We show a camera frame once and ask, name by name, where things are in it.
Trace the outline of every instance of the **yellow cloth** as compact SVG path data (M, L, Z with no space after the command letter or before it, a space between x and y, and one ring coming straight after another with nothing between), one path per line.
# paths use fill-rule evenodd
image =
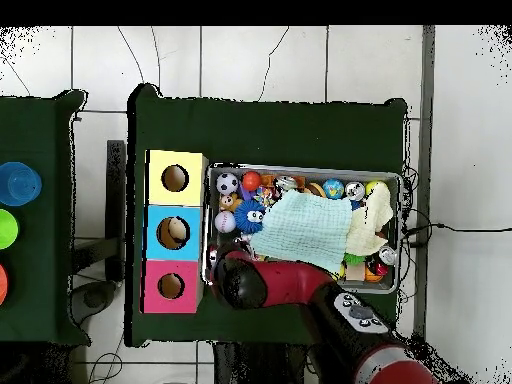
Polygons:
M347 235L347 253L357 256L373 255L387 240L375 233L393 218L389 189L379 183L366 200L366 205L352 212L352 221Z

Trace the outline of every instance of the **towel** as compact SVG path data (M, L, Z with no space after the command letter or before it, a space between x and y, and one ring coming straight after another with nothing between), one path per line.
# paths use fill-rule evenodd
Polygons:
M388 186L377 184L366 199L366 205L352 213L347 236L347 253L369 256L387 243L386 239L376 236L375 233L393 217L390 197Z
M348 199L332 200L291 190L263 217L251 238L258 255L302 261L338 272L352 218Z

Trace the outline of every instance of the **light blue cloth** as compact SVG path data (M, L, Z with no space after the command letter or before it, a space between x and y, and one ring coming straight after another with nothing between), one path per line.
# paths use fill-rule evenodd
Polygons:
M292 190L265 214L263 230L253 234L250 244L258 255L339 272L351 219L347 198L331 200Z

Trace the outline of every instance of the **white ball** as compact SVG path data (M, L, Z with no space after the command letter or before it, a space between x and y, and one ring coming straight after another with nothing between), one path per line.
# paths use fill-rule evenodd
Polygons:
M229 172L220 174L217 178L217 190L219 193L227 196L228 194L234 193L238 188L238 180Z
M222 211L215 217L215 228L221 233L230 233L236 227L235 216L229 211Z

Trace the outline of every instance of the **green table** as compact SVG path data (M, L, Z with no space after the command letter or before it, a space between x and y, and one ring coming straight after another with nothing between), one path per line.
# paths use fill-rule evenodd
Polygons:
M144 151L201 152L210 162L401 173L406 103L167 99L155 90L141 84L128 101L127 344L147 339L312 343L297 305L234 311L205 290L196 314L139 312ZM364 299L388 321L396 320L396 294Z
M36 170L43 187L34 201L6 207L20 234L0 263L9 292L0 306L0 341L87 344L68 315L72 251L72 164L70 119L83 91L53 99L0 97L0 164L19 161Z

